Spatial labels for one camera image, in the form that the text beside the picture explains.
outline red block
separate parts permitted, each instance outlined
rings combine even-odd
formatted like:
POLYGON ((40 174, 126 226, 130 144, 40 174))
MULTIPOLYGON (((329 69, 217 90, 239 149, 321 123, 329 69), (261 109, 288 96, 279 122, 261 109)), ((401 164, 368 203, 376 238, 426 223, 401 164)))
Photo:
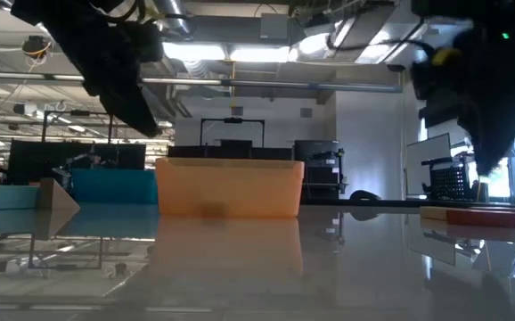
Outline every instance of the red block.
POLYGON ((447 224, 464 226, 514 227, 515 211, 448 209, 447 224))

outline orange plastic container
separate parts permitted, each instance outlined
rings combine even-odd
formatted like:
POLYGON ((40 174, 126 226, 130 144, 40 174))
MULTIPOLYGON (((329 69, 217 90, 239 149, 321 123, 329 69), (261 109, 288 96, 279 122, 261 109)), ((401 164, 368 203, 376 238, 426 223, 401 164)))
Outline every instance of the orange plastic container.
POLYGON ((303 162, 167 158, 156 175, 161 215, 293 218, 303 162))

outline ceiling vent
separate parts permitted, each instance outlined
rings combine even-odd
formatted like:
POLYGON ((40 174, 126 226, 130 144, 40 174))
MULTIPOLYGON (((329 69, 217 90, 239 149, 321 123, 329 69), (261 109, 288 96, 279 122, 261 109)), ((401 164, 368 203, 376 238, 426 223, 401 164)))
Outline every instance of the ceiling vent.
POLYGON ((243 107, 241 107, 241 106, 232 107, 232 116, 243 116, 243 107))
POLYGON ((301 108, 301 118, 313 118, 313 109, 301 108))

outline reflective table surface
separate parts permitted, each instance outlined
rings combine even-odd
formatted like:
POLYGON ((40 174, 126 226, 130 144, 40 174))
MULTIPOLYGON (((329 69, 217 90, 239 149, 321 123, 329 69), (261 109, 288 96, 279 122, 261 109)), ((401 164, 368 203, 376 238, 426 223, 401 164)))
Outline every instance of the reflective table surface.
MULTIPOLYGON (((0 320, 515 320, 515 229, 416 211, 224 220, 82 206, 51 240, 0 241, 0 320)), ((0 233, 28 217, 0 212, 0 233)))

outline ceiling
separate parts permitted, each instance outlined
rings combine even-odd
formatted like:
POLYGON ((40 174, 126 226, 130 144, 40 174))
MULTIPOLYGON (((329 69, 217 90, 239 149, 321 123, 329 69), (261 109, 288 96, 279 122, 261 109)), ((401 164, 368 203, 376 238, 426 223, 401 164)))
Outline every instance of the ceiling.
MULTIPOLYGON (((259 4, 274 5, 274 8, 280 12, 287 12, 291 5, 286 0, 197 0, 197 2, 186 2, 186 7, 191 12, 199 15, 200 21, 207 25, 198 25, 198 29, 206 30, 207 35, 212 37, 230 37, 224 38, 225 45, 231 45, 234 39, 249 39, 244 36, 244 28, 242 24, 232 28, 228 24, 228 19, 242 19, 247 23, 243 25, 259 27, 260 19, 252 17, 252 13, 256 9, 259 12, 267 12, 268 7, 259 4), (212 28, 227 30, 227 32, 213 32, 212 28)), ((370 12, 363 17, 362 20, 356 21, 351 31, 345 38, 344 45, 353 45, 358 43, 370 42, 376 34, 382 29, 388 30, 394 34, 394 37, 405 37, 405 35, 413 29, 417 17, 413 16, 409 10, 410 0, 399 2, 398 6, 390 6, 381 10, 370 12)), ((430 41, 433 45, 442 45, 447 39, 452 37, 460 30, 457 24, 452 21, 441 21, 436 24, 430 24, 434 32, 422 35, 426 41, 430 41)), ((61 48, 57 44, 53 44, 51 52, 45 59, 44 63, 34 65, 34 63, 20 50, 20 45, 28 38, 28 36, 40 35, 48 37, 46 32, 39 27, 31 26, 24 21, 20 21, 5 10, 0 10, 0 71, 6 72, 35 72, 35 73, 52 73, 77 75, 77 70, 71 65, 67 57, 61 52, 61 48)), ((195 38, 194 41, 205 41, 203 36, 195 38)), ((390 72, 386 66, 379 64, 354 65, 353 62, 362 56, 363 52, 338 52, 328 58, 306 62, 236 62, 235 66, 231 62, 211 62, 207 61, 208 70, 214 75, 229 78, 235 69, 235 77, 242 79, 254 79, 264 81, 295 81, 295 82, 330 82, 341 84, 373 84, 384 86, 397 86, 398 76, 396 73, 390 72)), ((395 57, 393 62, 408 65, 418 54, 412 48, 405 49, 395 57)), ((172 77, 173 75, 183 75, 186 72, 182 62, 178 60, 170 60, 165 58, 162 62, 145 64, 142 67, 142 74, 149 77, 172 77)), ((183 88, 178 92, 179 95, 202 95, 208 94, 208 91, 201 93, 199 87, 183 88)), ((148 88, 153 93, 155 99, 158 99, 157 108, 161 120, 173 120, 174 117, 180 117, 180 113, 168 113, 169 108, 164 104, 166 97, 162 96, 167 92, 166 85, 149 84, 148 88)), ((228 96, 229 88, 222 91, 211 91, 215 96, 228 96)), ((235 94, 238 96, 249 97, 268 97, 275 99, 278 97, 285 98, 310 98, 317 99, 322 96, 320 91, 315 90, 299 90, 299 89, 283 89, 270 87, 237 87, 235 94)), ((40 139, 42 133, 42 120, 37 115, 18 115, 14 114, 12 108, 16 103, 34 102, 37 103, 38 109, 55 111, 59 110, 85 110, 94 112, 104 112, 103 107, 99 103, 97 97, 91 97, 79 83, 58 83, 58 82, 31 82, 31 81, 10 81, 0 79, 0 142, 6 143, 6 146, 0 148, 0 160, 6 158, 6 149, 8 141, 12 136, 21 137, 21 139, 40 139), (10 129, 12 123, 18 123, 18 129, 10 129)), ((47 135, 52 137, 64 136, 66 139, 79 139, 84 137, 86 141, 90 139, 104 139, 108 135, 107 125, 109 117, 107 115, 95 115, 88 119, 73 119, 70 115, 62 115, 64 119, 71 121, 70 126, 82 126, 86 128, 85 133, 78 133, 70 130, 66 123, 56 120, 48 129, 47 135)), ((144 138, 138 132, 131 128, 127 128, 125 124, 114 120, 115 130, 112 133, 114 138, 121 139, 141 139, 144 138)), ((174 130, 165 128, 164 134, 160 140, 148 145, 152 150, 156 150, 158 154, 165 154, 168 144, 172 144, 174 138, 174 130)))

